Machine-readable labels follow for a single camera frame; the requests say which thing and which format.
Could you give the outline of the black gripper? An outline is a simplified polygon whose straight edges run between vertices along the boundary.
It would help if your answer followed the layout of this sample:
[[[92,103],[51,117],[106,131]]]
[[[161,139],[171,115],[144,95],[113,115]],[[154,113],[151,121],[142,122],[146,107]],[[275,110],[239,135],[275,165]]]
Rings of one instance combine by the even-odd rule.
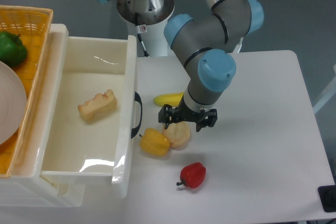
[[[202,128],[213,127],[215,125],[217,110],[210,109],[209,111],[205,111],[204,109],[200,109],[195,112],[183,103],[175,108],[169,104],[165,104],[158,113],[158,122],[164,125],[183,121],[196,123],[196,132],[199,132]]]

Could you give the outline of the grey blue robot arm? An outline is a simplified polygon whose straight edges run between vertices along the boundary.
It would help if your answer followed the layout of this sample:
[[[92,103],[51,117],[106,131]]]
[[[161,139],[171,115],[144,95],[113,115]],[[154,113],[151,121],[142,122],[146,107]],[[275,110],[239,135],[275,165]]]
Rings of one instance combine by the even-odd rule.
[[[117,0],[120,16],[134,26],[139,42],[144,28],[165,23],[162,35],[190,77],[178,106],[165,104],[160,110],[158,121],[165,127],[182,121],[195,123],[197,130],[215,125],[214,104],[236,73],[227,50],[264,22],[257,0],[206,1],[211,14],[197,22],[187,14],[173,15],[174,0]]]

